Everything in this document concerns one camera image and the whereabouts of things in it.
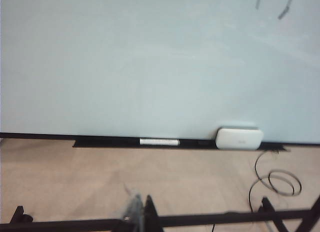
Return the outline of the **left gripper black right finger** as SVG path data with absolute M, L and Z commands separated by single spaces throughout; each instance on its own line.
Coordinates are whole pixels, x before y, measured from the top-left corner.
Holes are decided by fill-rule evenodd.
M 152 197 L 147 195 L 144 211 L 144 231 L 145 232 L 160 232 L 161 224 L 159 220 L 159 216 L 157 214 L 157 210 L 153 203 Z

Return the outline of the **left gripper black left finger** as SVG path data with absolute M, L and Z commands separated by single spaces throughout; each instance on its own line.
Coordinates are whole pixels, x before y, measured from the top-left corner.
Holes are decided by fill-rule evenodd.
M 128 195 L 125 210 L 122 212 L 122 220 L 135 225 L 134 232 L 144 231 L 144 204 L 141 194 L 136 189 L 130 189 L 123 185 Z

